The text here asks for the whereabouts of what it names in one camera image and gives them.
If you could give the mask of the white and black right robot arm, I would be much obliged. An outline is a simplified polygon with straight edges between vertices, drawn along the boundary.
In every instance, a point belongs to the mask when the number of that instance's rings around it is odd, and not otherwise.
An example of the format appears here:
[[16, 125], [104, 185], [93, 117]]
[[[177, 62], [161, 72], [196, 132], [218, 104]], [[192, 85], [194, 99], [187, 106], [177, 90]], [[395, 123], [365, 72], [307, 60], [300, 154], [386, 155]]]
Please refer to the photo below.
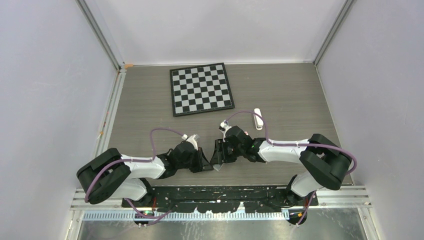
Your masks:
[[351, 156], [318, 133], [298, 141], [275, 141], [252, 138], [238, 126], [225, 126], [220, 130], [223, 138], [215, 141], [210, 160], [216, 169], [239, 157], [253, 163], [287, 162], [305, 167], [306, 171], [294, 175], [284, 191], [283, 196], [291, 205], [299, 205], [321, 188], [339, 190], [353, 162]]

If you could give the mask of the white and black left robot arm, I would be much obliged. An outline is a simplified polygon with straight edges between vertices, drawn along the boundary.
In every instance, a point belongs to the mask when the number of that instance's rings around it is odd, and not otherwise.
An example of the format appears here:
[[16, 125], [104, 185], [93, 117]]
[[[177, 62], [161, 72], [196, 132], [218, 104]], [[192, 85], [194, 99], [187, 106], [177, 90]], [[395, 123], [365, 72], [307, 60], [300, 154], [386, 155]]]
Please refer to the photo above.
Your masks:
[[82, 166], [76, 177], [85, 192], [85, 203], [97, 205], [121, 198], [148, 207], [154, 199], [148, 179], [167, 179], [183, 169], [200, 173], [213, 170], [213, 165], [201, 147], [184, 140], [153, 158], [133, 157], [109, 148]]

